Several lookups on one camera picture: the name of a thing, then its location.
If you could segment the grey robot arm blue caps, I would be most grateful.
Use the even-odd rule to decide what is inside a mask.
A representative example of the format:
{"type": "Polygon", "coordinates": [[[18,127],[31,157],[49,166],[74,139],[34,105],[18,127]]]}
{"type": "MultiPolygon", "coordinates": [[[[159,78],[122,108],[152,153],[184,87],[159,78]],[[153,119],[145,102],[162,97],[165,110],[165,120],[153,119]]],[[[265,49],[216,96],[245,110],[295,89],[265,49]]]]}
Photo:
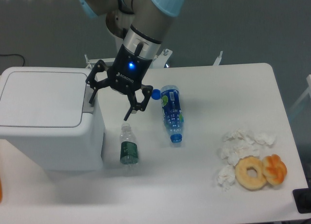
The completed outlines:
{"type": "Polygon", "coordinates": [[[122,28],[123,43],[111,66],[98,60],[86,83],[93,89],[89,100],[93,102],[97,91],[105,87],[128,97],[130,114],[144,111],[153,87],[142,80],[158,52],[174,19],[179,15],[185,0],[79,0],[92,17],[120,13],[131,17],[129,26],[122,28]]]}

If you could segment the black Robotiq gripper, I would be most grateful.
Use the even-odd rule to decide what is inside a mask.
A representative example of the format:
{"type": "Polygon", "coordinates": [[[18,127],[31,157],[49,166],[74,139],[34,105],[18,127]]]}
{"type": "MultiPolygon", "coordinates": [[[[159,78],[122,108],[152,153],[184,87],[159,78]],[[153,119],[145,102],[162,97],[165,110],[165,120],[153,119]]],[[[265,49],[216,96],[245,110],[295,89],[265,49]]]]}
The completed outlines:
{"type": "Polygon", "coordinates": [[[127,121],[131,114],[137,111],[145,111],[150,100],[153,86],[142,85],[147,69],[152,60],[140,57],[143,48],[143,43],[140,42],[134,52],[129,51],[124,45],[121,46],[113,65],[109,68],[103,60],[99,60],[91,72],[89,73],[86,84],[93,89],[93,93],[89,99],[92,104],[97,94],[97,91],[110,86],[122,94],[126,94],[130,103],[124,121],[127,121]],[[101,81],[96,81],[97,73],[107,71],[107,78],[101,81]],[[141,89],[144,99],[139,103],[136,98],[135,91],[141,89]]]}

